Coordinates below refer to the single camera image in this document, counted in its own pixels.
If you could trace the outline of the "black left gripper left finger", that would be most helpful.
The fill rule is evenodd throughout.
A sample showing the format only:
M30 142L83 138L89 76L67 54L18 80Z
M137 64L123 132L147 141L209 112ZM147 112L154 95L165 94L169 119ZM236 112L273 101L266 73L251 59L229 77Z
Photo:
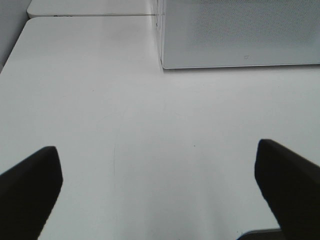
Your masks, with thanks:
M0 238L36 240L63 185L56 147L46 146L0 175Z

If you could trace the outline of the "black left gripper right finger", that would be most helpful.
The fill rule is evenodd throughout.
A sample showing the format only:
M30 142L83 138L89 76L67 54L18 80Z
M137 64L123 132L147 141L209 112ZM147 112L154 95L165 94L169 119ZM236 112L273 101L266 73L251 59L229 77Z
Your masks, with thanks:
M254 177L287 240L320 238L320 167L271 139L258 143Z

